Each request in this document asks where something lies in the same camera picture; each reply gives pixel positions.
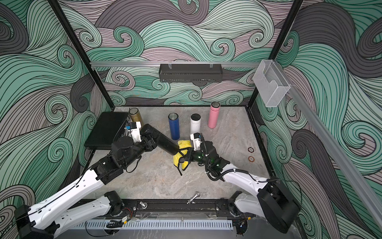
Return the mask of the yellow cleaning cloth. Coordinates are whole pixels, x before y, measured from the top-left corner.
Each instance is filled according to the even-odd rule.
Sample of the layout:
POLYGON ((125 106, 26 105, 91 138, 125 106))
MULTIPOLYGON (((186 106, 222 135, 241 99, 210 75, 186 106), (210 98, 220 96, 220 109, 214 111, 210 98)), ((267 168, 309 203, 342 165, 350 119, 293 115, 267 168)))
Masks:
POLYGON ((178 141, 179 150, 176 155, 173 156, 173 164, 182 176, 182 172, 187 169, 190 164, 191 153, 193 151, 192 144, 189 140, 178 141))

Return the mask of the gold thermos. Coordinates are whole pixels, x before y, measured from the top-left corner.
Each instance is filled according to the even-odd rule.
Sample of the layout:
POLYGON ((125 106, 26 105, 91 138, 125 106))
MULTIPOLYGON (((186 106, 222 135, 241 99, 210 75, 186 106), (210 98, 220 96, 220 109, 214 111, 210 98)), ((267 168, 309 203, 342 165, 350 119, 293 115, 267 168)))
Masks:
POLYGON ((132 122, 140 122, 141 126, 144 126, 144 122, 138 108, 130 108, 128 113, 132 122))

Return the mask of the black thermos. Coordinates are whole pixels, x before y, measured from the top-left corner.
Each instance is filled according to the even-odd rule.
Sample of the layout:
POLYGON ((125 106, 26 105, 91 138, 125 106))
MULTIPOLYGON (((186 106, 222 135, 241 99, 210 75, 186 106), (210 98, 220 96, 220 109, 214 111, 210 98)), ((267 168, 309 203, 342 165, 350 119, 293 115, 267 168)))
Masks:
POLYGON ((150 124, 145 124, 141 128, 140 134, 153 142, 153 149, 158 146, 170 155, 176 155, 179 151, 179 146, 177 144, 150 124))

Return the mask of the pink thermos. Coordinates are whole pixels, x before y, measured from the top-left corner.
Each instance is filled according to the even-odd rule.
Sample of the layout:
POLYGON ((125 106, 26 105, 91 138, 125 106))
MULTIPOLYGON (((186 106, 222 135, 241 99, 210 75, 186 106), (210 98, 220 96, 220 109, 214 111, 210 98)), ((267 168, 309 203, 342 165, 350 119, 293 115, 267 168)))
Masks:
POLYGON ((208 120, 208 127, 209 128, 215 128, 216 127, 218 117, 219 117, 219 111, 220 111, 220 103, 219 102, 212 102, 210 105, 210 114, 209 114, 209 120, 208 120))

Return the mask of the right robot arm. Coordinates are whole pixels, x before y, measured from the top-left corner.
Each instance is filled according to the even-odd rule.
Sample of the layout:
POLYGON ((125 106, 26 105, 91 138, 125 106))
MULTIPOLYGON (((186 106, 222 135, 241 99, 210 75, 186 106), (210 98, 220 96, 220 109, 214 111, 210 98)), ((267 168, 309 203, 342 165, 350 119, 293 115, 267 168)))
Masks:
POLYGON ((196 162, 205 168, 212 181, 223 181, 241 189, 231 198, 233 214, 242 219, 251 215, 265 218, 280 233, 287 233, 297 218, 301 203, 284 182, 251 174, 220 157, 213 143, 202 142, 197 148, 183 147, 179 164, 196 162))

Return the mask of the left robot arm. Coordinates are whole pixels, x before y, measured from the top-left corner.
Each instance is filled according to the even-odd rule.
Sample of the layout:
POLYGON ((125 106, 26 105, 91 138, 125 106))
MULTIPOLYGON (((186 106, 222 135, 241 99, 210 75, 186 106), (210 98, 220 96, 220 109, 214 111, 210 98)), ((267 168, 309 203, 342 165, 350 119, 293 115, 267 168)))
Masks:
POLYGON ((156 133, 141 135, 140 142, 124 136, 112 144, 111 152, 93 164, 80 178, 53 196, 32 206, 22 205, 15 210, 17 230, 22 239, 53 239, 69 227, 89 219, 123 212, 123 201, 115 192, 72 208, 91 192, 108 184, 144 152, 157 147, 156 133))

